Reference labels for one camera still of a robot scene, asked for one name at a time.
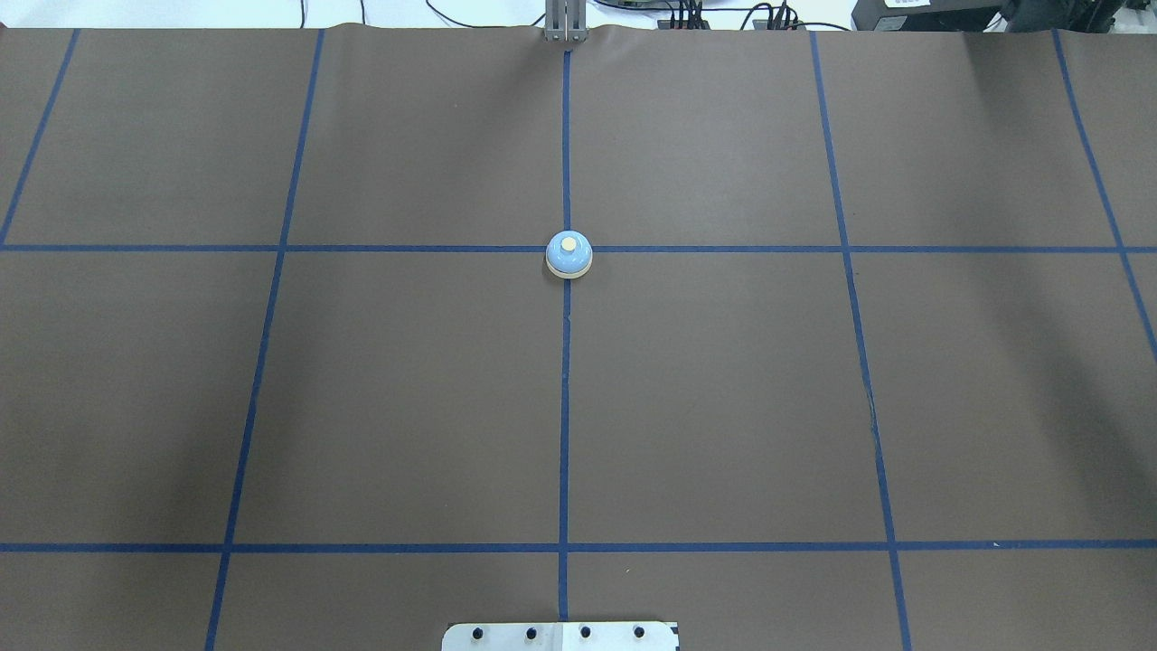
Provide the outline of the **black box with label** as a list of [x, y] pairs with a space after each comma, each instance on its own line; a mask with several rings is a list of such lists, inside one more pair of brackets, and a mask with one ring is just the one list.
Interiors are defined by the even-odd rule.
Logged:
[[1004, 1], [856, 1], [857, 32], [983, 32]]

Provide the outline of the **aluminium frame post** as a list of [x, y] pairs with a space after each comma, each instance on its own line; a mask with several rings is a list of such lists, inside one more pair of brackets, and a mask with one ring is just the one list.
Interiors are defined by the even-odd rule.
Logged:
[[589, 36], [587, 1], [546, 0], [541, 34], [546, 42], [584, 42]]

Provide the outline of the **blue service bell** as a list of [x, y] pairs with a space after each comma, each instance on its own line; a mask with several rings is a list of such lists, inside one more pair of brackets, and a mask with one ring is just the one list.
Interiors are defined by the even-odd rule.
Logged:
[[583, 278], [591, 269], [594, 247], [587, 236], [578, 231], [559, 231], [547, 243], [544, 262], [555, 278]]

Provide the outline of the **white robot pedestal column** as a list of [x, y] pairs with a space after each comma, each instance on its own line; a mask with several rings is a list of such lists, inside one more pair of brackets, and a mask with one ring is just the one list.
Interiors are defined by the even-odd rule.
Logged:
[[504, 622], [450, 626], [442, 650], [679, 650], [662, 621]]

